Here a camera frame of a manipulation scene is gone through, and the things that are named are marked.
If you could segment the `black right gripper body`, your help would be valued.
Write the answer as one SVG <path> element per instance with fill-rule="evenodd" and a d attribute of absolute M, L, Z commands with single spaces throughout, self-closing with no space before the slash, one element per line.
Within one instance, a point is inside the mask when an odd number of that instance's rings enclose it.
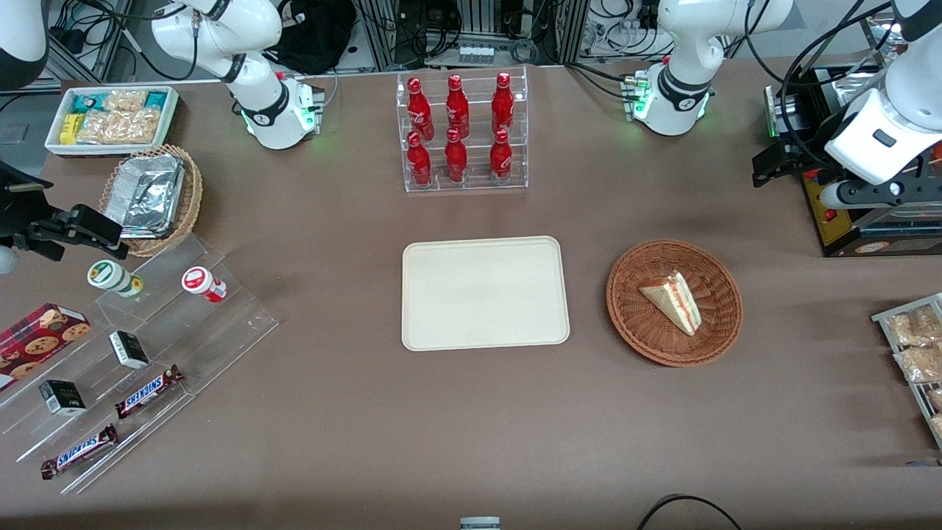
<path fill-rule="evenodd" d="M 45 191 L 54 184 L 31 177 L 1 162 L 1 237 L 2 245 L 24 249 L 24 232 L 27 229 L 54 230 L 63 235 L 61 244 L 71 244 L 64 226 L 56 221 L 61 210 L 52 207 Z"/>

